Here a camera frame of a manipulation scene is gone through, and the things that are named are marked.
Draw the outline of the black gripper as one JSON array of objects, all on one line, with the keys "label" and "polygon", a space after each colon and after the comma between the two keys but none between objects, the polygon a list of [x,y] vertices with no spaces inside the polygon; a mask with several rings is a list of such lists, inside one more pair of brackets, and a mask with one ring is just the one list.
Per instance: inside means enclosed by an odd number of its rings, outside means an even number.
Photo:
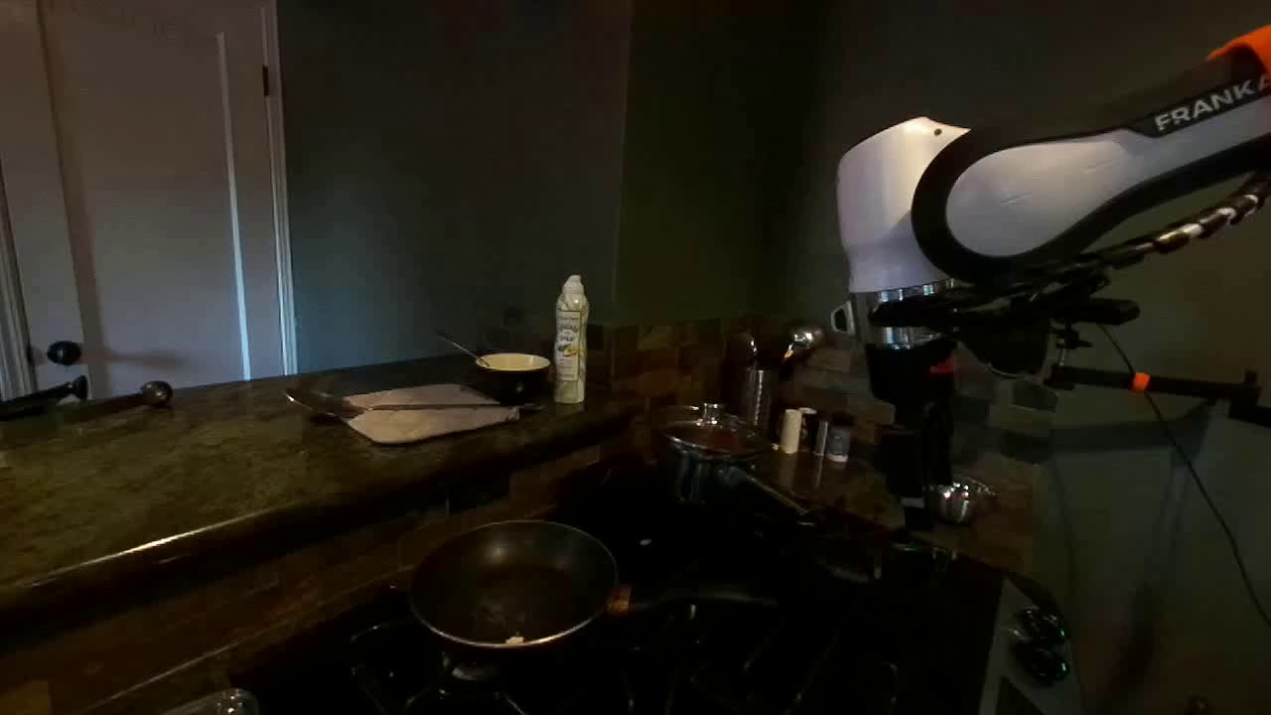
[{"label": "black gripper", "polygon": [[937,297],[867,303],[868,395],[895,408],[876,464],[895,494],[954,479],[954,318]]}]

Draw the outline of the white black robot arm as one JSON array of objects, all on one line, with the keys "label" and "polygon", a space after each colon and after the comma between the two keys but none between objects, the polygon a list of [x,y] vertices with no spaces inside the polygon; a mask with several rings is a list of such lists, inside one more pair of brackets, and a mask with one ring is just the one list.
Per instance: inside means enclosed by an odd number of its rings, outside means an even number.
[{"label": "white black robot arm", "polygon": [[839,158],[839,229],[887,483],[920,502],[954,479],[954,355],[1034,374],[1050,332],[1113,322],[1104,274],[1148,249],[1109,229],[1244,180],[1247,191],[1153,238],[1186,248],[1268,199],[1271,28],[1214,49],[1138,106],[1087,129],[895,125]]}]

